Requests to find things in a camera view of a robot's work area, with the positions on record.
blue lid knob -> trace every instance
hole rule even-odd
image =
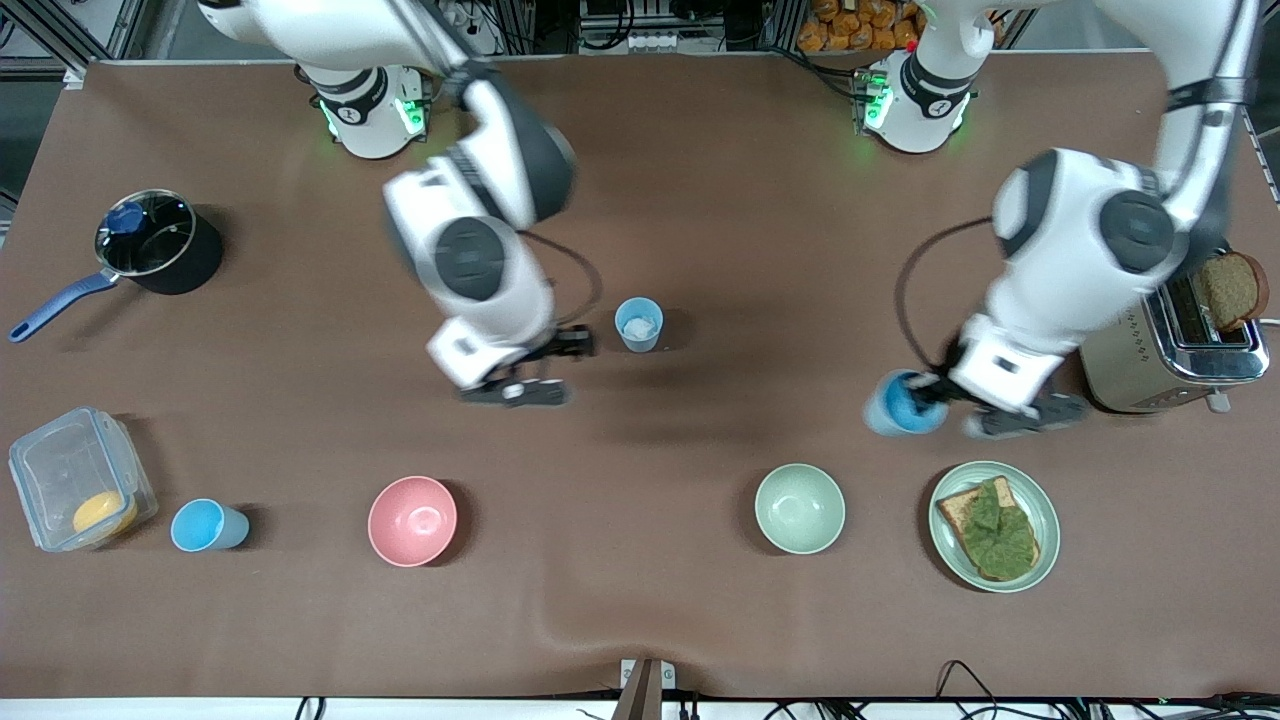
[[[146,222],[146,213],[137,202],[122,202],[106,214],[106,229],[113,233],[129,234],[138,232]]]

orange food item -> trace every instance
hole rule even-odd
[[[897,47],[906,47],[908,44],[919,41],[920,36],[915,35],[915,24],[911,20],[897,20],[893,24],[893,44]]]
[[[813,20],[806,22],[800,26],[800,32],[796,35],[796,46],[805,53],[817,53],[822,50],[822,46],[827,42],[827,26],[815,23]]]
[[[836,19],[831,20],[831,32],[837,35],[854,35],[863,23],[858,22],[858,15],[854,13],[840,13]]]
[[[872,49],[874,50],[892,50],[893,49],[893,31],[876,28],[872,31]]]
[[[869,50],[872,46],[872,26],[861,26],[849,38],[850,50]]]
[[[813,13],[819,20],[829,23],[840,13],[840,0],[813,0]]]
[[[860,0],[858,19],[867,18],[873,27],[887,28],[897,19],[897,5],[888,0]]]

toaster slot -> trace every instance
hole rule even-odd
[[[1190,278],[1169,281],[1160,290],[1167,316],[1174,319],[1174,341],[1181,347],[1249,347],[1243,329],[1219,332]]]

brown tablecloth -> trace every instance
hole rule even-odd
[[[562,693],[616,684],[640,655],[733,696],[928,694],[952,657],[1000,694],[1280,685],[1274,378],[1225,416],[1093,415],[991,445],[957,419],[899,441],[860,419],[887,370],[915,365],[891,309],[908,252],[988,213],[1048,146],[1148,160],[1149,56],[993,58],[928,156],[855,137],[849,108],[777,58],[506,73],[581,165],[539,229],[605,282],[589,316],[605,351],[554,364],[576,391],[557,410],[460,404],[422,348],[440,315],[384,237],[381,183],[451,142],[457,113],[362,161],[285,65],[95,67],[63,95],[0,254],[5,323],[92,272],[102,211],[138,188],[206,205],[228,252],[197,292],[123,287],[0,347],[0,443],[92,405],[127,423],[161,503],[110,548],[49,555],[0,491],[0,693]],[[1252,152],[1233,199],[1236,247],[1280,268]],[[579,302],[579,270],[534,250]],[[928,258],[911,315],[931,347],[1000,266],[983,232]],[[613,307],[639,293],[668,309],[666,352],[618,351]],[[1030,592],[961,587],[927,539],[933,480],[983,457],[1057,507],[1061,557]],[[790,461],[847,498],[817,556],[771,551],[750,515]],[[393,569],[366,539],[370,502],[407,474],[462,507],[435,566]],[[169,520],[201,496],[250,507],[247,550],[174,550]]]

black cable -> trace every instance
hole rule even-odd
[[[301,701],[298,701],[298,711],[293,714],[293,720],[302,720],[302,712],[307,708],[307,702],[310,701],[311,701],[310,697],[305,697]],[[324,717],[324,711],[325,706],[328,706],[328,701],[325,701],[325,698],[323,697],[317,697],[315,698],[315,701],[316,701],[316,714],[311,716],[311,720],[320,720],[321,717]]]
[[[526,42],[525,42],[525,37],[522,35],[513,35],[513,33],[508,32],[507,28],[503,26],[503,23],[498,20],[498,15],[494,14],[493,8],[490,8],[489,5],[485,5],[484,3],[474,3],[471,6],[472,8],[480,8],[480,14],[486,20],[489,20],[490,23],[493,23],[493,29],[495,29],[495,31],[498,31],[498,32],[502,33],[502,37],[507,41],[506,42],[506,51],[507,51],[506,54],[507,55],[513,55],[513,53],[511,51],[511,46],[512,45],[516,46],[516,50],[518,53],[527,54],[527,49],[526,49],[527,46],[526,46]]]
[[[535,232],[520,231],[520,234],[522,234],[522,236],[525,236],[525,237],[527,237],[527,238],[530,238],[532,241],[540,242],[540,243],[545,245],[547,247],[550,247],[552,250],[556,250],[557,252],[562,252],[566,256],[568,256],[571,260],[573,260],[575,263],[577,263],[577,265],[580,268],[582,268],[582,272],[586,274],[586,281],[591,284],[591,293],[590,293],[590,296],[588,296],[586,301],[584,301],[581,305],[579,305],[577,307],[575,307],[572,313],[568,313],[568,314],[566,314],[562,318],[557,318],[556,319],[556,324],[564,325],[564,324],[572,323],[573,320],[576,320],[576,319],[581,318],[582,315],[586,315],[588,313],[590,313],[591,309],[595,307],[595,305],[600,302],[600,299],[604,297],[604,281],[600,278],[600,270],[596,270],[595,265],[593,265],[591,261],[588,260],[581,252],[579,252],[577,250],[573,250],[572,247],[567,247],[564,245],[561,245],[561,243],[556,242],[554,240],[548,240],[548,238],[545,238],[545,237],[543,237],[543,236],[540,236],[540,234],[538,234]],[[698,700],[695,698],[694,700],[694,714],[696,714],[696,712],[698,712]]]
[[[1140,703],[1140,702],[1138,702],[1135,700],[1130,700],[1129,705],[1137,707],[1143,715],[1146,715],[1147,717],[1151,717],[1151,720],[1164,720],[1164,717],[1161,717],[1160,715],[1156,715],[1155,712],[1152,712],[1152,710],[1149,707],[1147,707],[1146,705],[1143,705],[1143,703]]]
[[[964,660],[947,660],[946,662],[942,664],[942,670],[938,673],[938,684],[933,691],[934,701],[942,700],[942,691],[947,689],[947,680],[951,679],[951,671],[955,670],[956,667],[963,667],[964,671],[968,673],[970,678],[973,678],[973,682],[978,683],[978,687],[982,688],[983,693],[986,693],[987,700],[989,700],[992,705],[997,705],[996,696],[992,694],[991,688],[987,687],[987,683],[982,682],[978,674],[973,671],[973,667],[969,667],[969,665]]]
[[[964,712],[964,706],[959,702],[956,706]],[[1036,712],[1027,712],[1025,710],[1018,710],[1016,707],[1009,707],[1007,705],[988,705],[987,707],[979,707],[978,710],[965,712],[960,716],[960,720],[973,720],[974,717],[982,715],[983,712],[1007,712],[1010,715],[1018,715],[1019,717],[1029,717],[1030,720],[1061,720],[1060,717],[1051,717],[1048,715],[1037,715]]]
[[[719,44],[716,45],[716,51],[719,53],[719,49],[721,47],[726,47],[728,42],[732,42],[735,45],[739,44],[739,42],[746,42],[749,40],[755,40],[755,38],[760,37],[760,35],[763,35],[763,33],[764,33],[764,28],[763,27],[760,29],[755,31],[754,33],[746,36],[746,37],[735,37],[732,40],[728,37],[728,33],[724,33],[723,36],[721,36]]]
[[[852,70],[840,70],[837,68],[827,68],[827,67],[823,67],[823,65],[815,65],[812,61],[809,61],[809,58],[806,58],[804,54],[795,55],[790,50],[783,50],[782,47],[778,47],[776,45],[771,45],[769,47],[765,47],[765,50],[768,50],[769,53],[773,53],[776,55],[782,55],[787,60],[791,60],[792,63],[795,63],[795,64],[800,65],[801,68],[809,70],[810,73],[813,73],[813,77],[820,79],[822,83],[826,85],[828,90],[831,90],[832,92],[835,92],[836,95],[838,95],[838,96],[841,96],[841,97],[844,97],[846,100],[873,100],[874,99],[874,96],[872,96],[872,95],[859,94],[859,92],[850,92],[850,91],[845,90],[844,87],[840,87],[840,85],[837,85],[835,81],[831,79],[831,77],[828,77],[828,76],[837,76],[837,77],[850,78],[850,77],[852,77],[852,73],[854,73]]]
[[[622,20],[625,14],[630,15],[631,19],[627,20],[627,29],[623,31]],[[588,50],[612,50],[618,45],[622,45],[623,41],[626,41],[627,36],[631,35],[631,29],[634,27],[636,27],[636,4],[635,0],[627,0],[625,5],[621,5],[618,8],[618,28],[613,31],[613,37],[608,42],[605,42],[604,45],[591,45],[586,40],[582,40],[581,37],[579,38],[579,42],[581,42],[582,47],[586,47]]]
[[[0,47],[9,45],[9,41],[13,40],[13,33],[17,28],[18,23],[6,18],[4,13],[0,13],[0,35],[4,35],[4,37],[0,37]]]
[[[915,332],[911,329],[911,322],[906,316],[906,282],[911,278],[911,273],[915,270],[915,265],[919,264],[920,258],[923,258],[924,254],[928,252],[934,245],[942,242],[943,240],[954,234],[961,233],[966,229],[975,228],[978,225],[984,225],[989,222],[991,222],[991,215],[987,215],[986,218],[978,218],[975,220],[960,223],[959,225],[951,225],[950,228],[940,233],[929,236],[928,238],[924,240],[924,242],[918,245],[916,249],[913,250],[910,255],[906,256],[906,261],[902,263],[902,269],[899,270],[897,273],[897,282],[893,283],[893,313],[897,315],[897,325],[899,329],[902,331],[902,337],[906,338],[906,345],[909,345],[911,347],[911,352],[915,354],[916,360],[919,360],[920,364],[928,368],[937,368],[938,364],[934,363],[933,360],[929,360],[929,357],[925,355],[924,348],[920,346],[920,341],[916,340]],[[941,688],[946,685],[946,678],[950,676],[951,674],[951,667],[948,666],[952,662],[964,666],[964,669],[969,673],[969,675],[972,675],[975,680],[978,679],[977,675],[973,674],[973,670],[969,670],[968,665],[960,662],[959,660],[951,660],[947,662],[947,665],[943,666],[946,667],[947,674],[942,678],[942,683],[938,688],[940,693],[942,692]]]
[[[791,720],[796,720],[796,714],[791,712],[791,706],[795,705],[796,702],[797,701],[778,702],[778,705],[774,706],[773,710],[768,711],[760,720],[771,720],[778,712],[786,712],[787,716],[791,717]]]

